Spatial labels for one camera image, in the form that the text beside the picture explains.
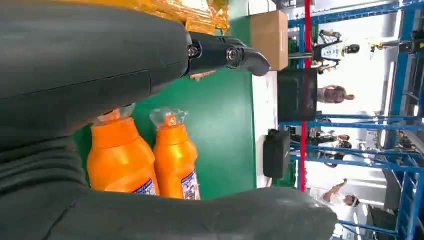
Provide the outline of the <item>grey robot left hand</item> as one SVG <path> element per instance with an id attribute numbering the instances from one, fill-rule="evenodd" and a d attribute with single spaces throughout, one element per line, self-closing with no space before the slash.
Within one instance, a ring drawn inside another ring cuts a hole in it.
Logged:
<path id="1" fill-rule="evenodd" d="M 337 215 L 290 188 L 209 200 L 97 191 L 73 134 L 189 74 L 270 70 L 234 37 L 145 12 L 56 0 L 0 3 L 3 240 L 328 240 Z"/>

